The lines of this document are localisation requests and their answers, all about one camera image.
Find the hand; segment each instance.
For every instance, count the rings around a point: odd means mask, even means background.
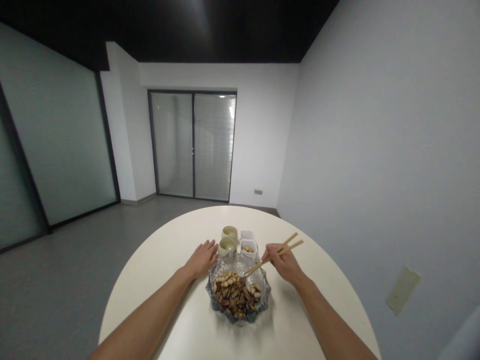
[[[293,286],[296,286],[296,284],[298,284],[306,275],[300,268],[300,265],[291,250],[279,255],[276,248],[281,245],[282,244],[276,243],[267,244],[265,253],[263,253],[263,256],[261,257],[261,261],[265,261],[270,256],[270,262],[280,276]]]
[[[192,256],[185,264],[185,269],[193,280],[202,278],[215,265],[219,255],[217,254],[218,244],[215,245],[215,240],[198,245]]]

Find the table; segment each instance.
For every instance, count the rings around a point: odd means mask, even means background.
[[[252,230],[259,249],[284,242],[298,232],[303,239],[293,252],[303,271],[380,359],[380,351],[359,297],[340,268],[305,233],[266,212],[242,206],[213,206],[179,216],[160,227],[135,251],[123,268],[106,306],[101,343],[135,308],[161,287],[200,242],[221,238],[231,225]],[[271,264],[263,266],[271,294],[269,308],[255,324],[231,325],[215,313],[205,290],[207,278],[188,293],[155,359],[324,359],[306,310],[295,289]]]

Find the crystal bowl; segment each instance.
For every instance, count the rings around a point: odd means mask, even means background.
[[[240,276],[242,276],[255,265],[256,262],[254,259],[250,259],[243,254],[231,253],[225,257],[219,258],[216,261],[215,266],[212,267],[208,272],[206,291],[210,295],[211,308],[214,311],[223,314],[231,324],[236,324],[238,326],[243,326],[247,323],[253,324],[259,315],[269,308],[269,295],[272,289],[267,281],[267,273],[265,273],[265,270],[260,268],[245,280],[245,283],[248,285],[258,284],[261,287],[261,292],[260,301],[255,305],[257,311],[247,313],[244,317],[233,316],[221,307],[214,294],[215,279],[218,278],[220,274],[227,273],[230,270],[237,272]]]

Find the wooden chopsticks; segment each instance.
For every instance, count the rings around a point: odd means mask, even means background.
[[[296,248],[297,246],[301,245],[304,243],[303,240],[299,240],[297,241],[296,243],[294,243],[292,246],[287,246],[285,247],[289,242],[291,242],[293,240],[294,237],[296,237],[298,235],[298,232],[294,233],[292,236],[290,236],[287,240],[285,240],[285,242],[283,244],[280,244],[279,246],[276,247],[276,250],[278,251],[278,255],[283,255],[285,254],[288,250],[291,250],[293,248]],[[265,261],[262,261],[261,263],[255,265],[254,267],[252,267],[250,270],[248,270],[244,276],[242,276],[243,278],[248,278],[250,275],[252,275],[255,271],[257,271],[262,265],[265,265],[266,263],[268,263],[270,260],[272,260],[269,257],[266,258]]]

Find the gray floor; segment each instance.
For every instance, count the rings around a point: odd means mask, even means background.
[[[118,204],[0,254],[0,359],[86,359],[140,244],[182,214],[219,205],[167,196]]]

